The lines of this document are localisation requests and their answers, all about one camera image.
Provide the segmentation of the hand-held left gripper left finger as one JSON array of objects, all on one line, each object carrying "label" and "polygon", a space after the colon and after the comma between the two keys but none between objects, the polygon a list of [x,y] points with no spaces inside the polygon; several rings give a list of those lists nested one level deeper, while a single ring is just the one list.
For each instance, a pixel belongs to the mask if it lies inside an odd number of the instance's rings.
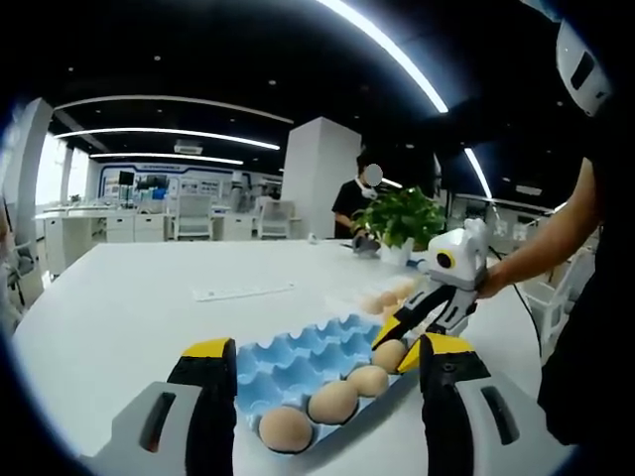
[{"label": "hand-held left gripper left finger", "polygon": [[113,419],[109,441],[81,463],[93,475],[231,475],[236,395],[235,341],[197,343],[165,382]]}]

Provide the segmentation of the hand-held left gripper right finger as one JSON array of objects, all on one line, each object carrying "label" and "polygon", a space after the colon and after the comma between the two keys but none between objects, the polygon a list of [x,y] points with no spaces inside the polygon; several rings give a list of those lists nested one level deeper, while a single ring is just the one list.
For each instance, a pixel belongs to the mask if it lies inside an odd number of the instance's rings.
[{"label": "hand-held left gripper right finger", "polygon": [[553,475],[572,455],[537,401],[465,340],[426,333],[418,345],[430,475]]}]

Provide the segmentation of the person's right hand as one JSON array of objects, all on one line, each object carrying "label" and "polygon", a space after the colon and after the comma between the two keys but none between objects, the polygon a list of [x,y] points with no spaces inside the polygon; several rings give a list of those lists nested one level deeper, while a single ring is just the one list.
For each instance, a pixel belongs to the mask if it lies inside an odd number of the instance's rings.
[{"label": "person's right hand", "polygon": [[480,299],[493,298],[504,288],[515,283],[512,269],[507,262],[501,261],[487,269],[483,281],[478,287]]}]

